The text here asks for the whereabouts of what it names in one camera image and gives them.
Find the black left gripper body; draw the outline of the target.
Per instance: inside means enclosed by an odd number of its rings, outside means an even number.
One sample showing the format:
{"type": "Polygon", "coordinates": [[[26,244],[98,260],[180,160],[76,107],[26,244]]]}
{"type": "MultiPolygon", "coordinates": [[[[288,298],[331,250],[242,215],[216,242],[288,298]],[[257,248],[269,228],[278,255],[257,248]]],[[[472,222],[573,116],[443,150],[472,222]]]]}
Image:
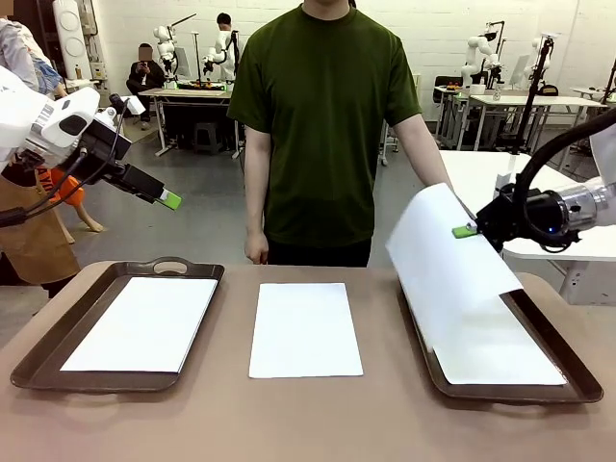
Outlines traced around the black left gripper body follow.
{"type": "Polygon", "coordinates": [[[119,131],[95,119],[82,135],[79,148],[86,158],[79,165],[80,179],[121,176],[126,165],[121,162],[132,143],[119,131]]]}

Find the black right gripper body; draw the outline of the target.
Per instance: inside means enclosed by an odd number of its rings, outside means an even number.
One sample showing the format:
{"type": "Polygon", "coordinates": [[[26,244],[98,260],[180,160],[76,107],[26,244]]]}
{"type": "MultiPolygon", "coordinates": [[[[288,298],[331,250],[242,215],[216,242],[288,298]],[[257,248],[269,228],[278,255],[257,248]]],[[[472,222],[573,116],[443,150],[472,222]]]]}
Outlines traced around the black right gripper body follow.
{"type": "Polygon", "coordinates": [[[521,218],[514,201],[515,185],[502,187],[497,196],[483,207],[475,218],[476,229],[496,250],[505,243],[526,236],[526,221],[521,218]]]}

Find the person's right hand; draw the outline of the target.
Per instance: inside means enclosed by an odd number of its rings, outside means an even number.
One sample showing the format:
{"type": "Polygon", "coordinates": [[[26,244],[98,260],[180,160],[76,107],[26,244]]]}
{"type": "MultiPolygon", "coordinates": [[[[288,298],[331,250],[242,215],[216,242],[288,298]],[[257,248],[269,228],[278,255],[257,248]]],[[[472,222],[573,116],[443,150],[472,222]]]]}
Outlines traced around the person's right hand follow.
{"type": "Polygon", "coordinates": [[[254,265],[265,265],[268,262],[269,243],[262,231],[247,233],[244,254],[254,265]]]}

